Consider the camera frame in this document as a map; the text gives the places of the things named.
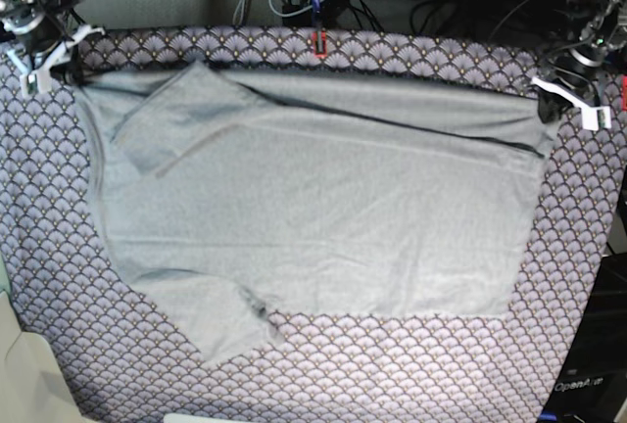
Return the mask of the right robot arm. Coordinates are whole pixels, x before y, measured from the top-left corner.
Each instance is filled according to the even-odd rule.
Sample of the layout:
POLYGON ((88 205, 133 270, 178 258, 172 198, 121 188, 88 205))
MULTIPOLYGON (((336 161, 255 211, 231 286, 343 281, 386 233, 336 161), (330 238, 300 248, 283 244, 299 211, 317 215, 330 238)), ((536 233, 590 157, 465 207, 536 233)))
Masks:
POLYGON ((1 57, 15 67, 24 97, 75 78, 78 45, 105 33, 76 13, 81 1, 1 0, 1 57))

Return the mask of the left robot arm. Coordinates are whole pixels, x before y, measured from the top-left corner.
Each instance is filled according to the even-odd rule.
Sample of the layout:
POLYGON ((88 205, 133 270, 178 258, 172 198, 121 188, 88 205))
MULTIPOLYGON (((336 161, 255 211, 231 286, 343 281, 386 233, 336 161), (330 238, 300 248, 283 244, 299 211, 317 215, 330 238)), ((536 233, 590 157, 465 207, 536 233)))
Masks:
POLYGON ((564 30, 557 42, 539 56, 534 86, 542 123, 559 121, 576 108, 592 116, 598 130, 610 125, 602 108, 599 79, 624 68, 626 0, 565 0, 564 30))

